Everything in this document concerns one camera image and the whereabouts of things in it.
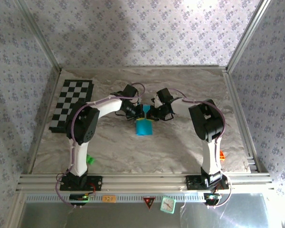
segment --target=orange object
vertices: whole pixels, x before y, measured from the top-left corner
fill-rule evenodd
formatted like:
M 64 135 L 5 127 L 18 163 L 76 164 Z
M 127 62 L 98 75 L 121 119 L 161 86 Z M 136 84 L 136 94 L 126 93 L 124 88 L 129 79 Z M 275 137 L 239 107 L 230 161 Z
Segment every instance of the orange object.
M 104 203 L 116 203 L 116 196 L 103 196 Z
M 225 160 L 225 155 L 223 154 L 222 150 L 219 151 L 219 159 L 223 161 Z

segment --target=green sticker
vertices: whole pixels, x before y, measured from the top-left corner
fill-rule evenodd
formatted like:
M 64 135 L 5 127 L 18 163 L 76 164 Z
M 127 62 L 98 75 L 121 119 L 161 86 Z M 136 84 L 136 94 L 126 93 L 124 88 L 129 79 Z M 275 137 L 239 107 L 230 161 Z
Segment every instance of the green sticker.
M 94 163 L 95 159 L 92 158 L 90 155 L 86 155 L 86 163 L 88 163 L 89 165 L 92 165 Z

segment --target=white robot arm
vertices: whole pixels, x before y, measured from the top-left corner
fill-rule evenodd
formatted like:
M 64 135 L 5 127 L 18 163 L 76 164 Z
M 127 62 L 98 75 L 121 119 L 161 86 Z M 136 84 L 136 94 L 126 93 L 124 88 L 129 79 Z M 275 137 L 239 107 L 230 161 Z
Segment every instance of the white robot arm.
M 214 102 L 211 99 L 189 102 L 182 97 L 173 98 L 167 88 L 158 91 L 152 101 L 154 106 L 151 106 L 147 113 L 147 119 L 167 121 L 173 119 L 174 114 L 192 119 L 195 132 L 202 140 L 201 177 L 204 182 L 203 187 L 209 188 L 216 185 L 222 179 L 219 149 L 224 121 Z
M 142 105 L 135 105 L 130 100 L 123 99 L 123 97 L 134 98 L 136 93 L 136 88 L 127 85 L 123 91 L 113 93 L 100 101 L 89 103 L 77 102 L 74 105 L 71 114 L 66 120 L 66 132 L 70 144 L 70 162 L 68 167 L 70 172 L 63 177 L 62 182 L 67 180 L 72 185 L 77 186 L 78 188 L 76 189 L 81 189 L 86 184 L 87 147 L 95 133 L 97 120 L 100 117 L 119 110 L 125 112 L 127 119 L 144 117 Z M 151 106 L 151 109 L 147 113 L 147 119 L 154 121 L 167 120 L 166 116 L 171 115 L 173 118 L 173 114 L 191 117 L 195 132 L 202 140 L 203 164 L 199 180 L 195 181 L 189 178 L 186 180 L 187 185 L 189 182 L 192 182 L 193 188 L 213 188 L 222 179 L 219 162 L 221 138 L 218 138 L 218 136 L 223 128 L 220 115 L 213 109 L 213 106 L 215 106 L 213 101 L 207 100 L 204 104 L 192 105 L 184 102 L 180 97 L 173 98 L 166 88 L 158 91 L 157 96 L 152 101 L 154 101 L 154 106 Z M 78 116 L 73 126 L 74 142 L 71 129 L 72 121 L 77 114 Z
M 101 104 L 97 104 L 97 102 L 87 103 L 90 105 L 90 107 L 92 107 L 93 109 L 97 109 L 99 111 L 98 119 L 111 112 L 117 112 L 120 110 L 123 101 L 121 99 L 112 99 L 112 97 L 114 97 L 114 95 L 106 97 L 105 100 L 107 101 Z M 87 155 L 87 147 L 89 141 L 83 142 L 79 145 L 78 142 L 75 142 L 74 144 L 73 139 L 70 138 L 69 144 L 70 144 L 70 162 L 68 168 L 70 169 L 71 166 L 73 166 L 70 172 L 75 176 L 81 177 L 87 171 L 86 155 Z M 73 147 L 75 147 L 74 161 L 72 161 Z

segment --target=black and white checkerboard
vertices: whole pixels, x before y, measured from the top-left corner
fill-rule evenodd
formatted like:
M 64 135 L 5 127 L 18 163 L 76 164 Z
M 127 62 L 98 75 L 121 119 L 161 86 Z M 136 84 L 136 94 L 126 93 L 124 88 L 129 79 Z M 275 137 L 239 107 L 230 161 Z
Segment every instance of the black and white checkerboard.
M 52 133 L 65 133 L 65 121 L 77 101 L 91 101 L 92 80 L 65 80 L 49 129 Z

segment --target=wallpaper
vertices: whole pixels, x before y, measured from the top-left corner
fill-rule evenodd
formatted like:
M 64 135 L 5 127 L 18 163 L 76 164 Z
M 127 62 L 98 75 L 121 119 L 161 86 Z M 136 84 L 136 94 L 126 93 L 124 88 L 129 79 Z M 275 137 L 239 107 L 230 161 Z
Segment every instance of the wallpaper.
M 26 0 L 62 68 L 226 66 L 259 0 Z
M 257 154 L 285 198 L 285 0 L 272 0 L 232 76 Z
M 0 1 L 0 227 L 40 131 L 51 68 L 14 2 Z

